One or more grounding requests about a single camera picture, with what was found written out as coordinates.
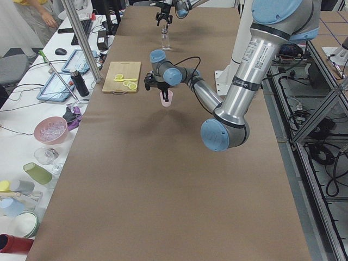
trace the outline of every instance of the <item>red cup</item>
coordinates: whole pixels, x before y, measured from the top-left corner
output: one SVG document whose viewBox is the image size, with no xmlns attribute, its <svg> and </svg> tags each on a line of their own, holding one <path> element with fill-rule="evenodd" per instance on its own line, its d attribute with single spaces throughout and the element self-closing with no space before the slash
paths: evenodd
<svg viewBox="0 0 348 261">
<path fill-rule="evenodd" d="M 0 235 L 0 253 L 28 254 L 34 240 L 13 235 Z"/>
</svg>

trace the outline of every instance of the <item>clear plastic bottle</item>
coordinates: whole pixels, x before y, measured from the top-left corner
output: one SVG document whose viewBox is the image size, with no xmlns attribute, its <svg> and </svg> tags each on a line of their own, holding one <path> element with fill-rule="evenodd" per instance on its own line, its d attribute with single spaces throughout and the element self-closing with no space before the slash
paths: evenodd
<svg viewBox="0 0 348 261">
<path fill-rule="evenodd" d="M 168 28 L 163 26 L 161 34 L 162 34 L 162 49 L 163 50 L 169 50 L 170 49 L 170 45 L 169 45 Z"/>
</svg>

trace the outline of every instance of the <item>black computer mouse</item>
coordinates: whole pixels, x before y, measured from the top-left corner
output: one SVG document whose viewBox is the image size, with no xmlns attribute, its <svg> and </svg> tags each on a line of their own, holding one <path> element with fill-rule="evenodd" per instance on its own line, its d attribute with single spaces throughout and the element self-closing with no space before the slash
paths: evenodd
<svg viewBox="0 0 348 261">
<path fill-rule="evenodd" d="M 63 48 L 57 48 L 54 52 L 56 55 L 66 55 L 67 51 Z"/>
</svg>

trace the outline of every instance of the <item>black thermos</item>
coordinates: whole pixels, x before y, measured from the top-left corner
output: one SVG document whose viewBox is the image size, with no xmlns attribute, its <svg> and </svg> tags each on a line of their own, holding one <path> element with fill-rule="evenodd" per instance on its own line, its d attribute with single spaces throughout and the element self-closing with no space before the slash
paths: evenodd
<svg viewBox="0 0 348 261">
<path fill-rule="evenodd" d="M 71 79 L 74 82 L 74 85 L 78 91 L 78 93 L 81 95 L 81 97 L 85 97 L 89 94 L 89 91 L 87 89 L 87 86 L 85 84 L 85 81 L 83 81 L 82 75 L 79 71 L 76 69 L 70 70 Z"/>
</svg>

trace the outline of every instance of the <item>pink bowl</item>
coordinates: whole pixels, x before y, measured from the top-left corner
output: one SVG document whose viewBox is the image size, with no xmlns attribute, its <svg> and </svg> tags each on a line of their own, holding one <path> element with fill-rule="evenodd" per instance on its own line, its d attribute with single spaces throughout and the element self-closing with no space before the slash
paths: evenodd
<svg viewBox="0 0 348 261">
<path fill-rule="evenodd" d="M 63 124 L 64 124 L 64 132 L 58 136 L 57 138 L 53 139 L 53 140 L 49 140 L 49 141 L 42 141 L 41 140 L 41 130 L 44 129 L 44 128 L 48 128 L 48 123 L 55 123 L 55 122 L 59 122 L 59 121 L 62 121 Z M 62 117 L 58 117 L 58 116 L 55 116 L 55 117 L 49 117 L 47 119 L 44 119 L 43 121 L 41 121 L 36 127 L 35 127 L 35 130 L 34 130 L 34 137 L 37 141 L 43 143 L 43 144 L 48 144 L 48 145 L 52 145 L 52 144 L 59 144 L 59 143 L 62 143 L 66 136 L 68 135 L 69 133 L 69 130 L 67 129 L 67 122 L 64 118 Z"/>
</svg>

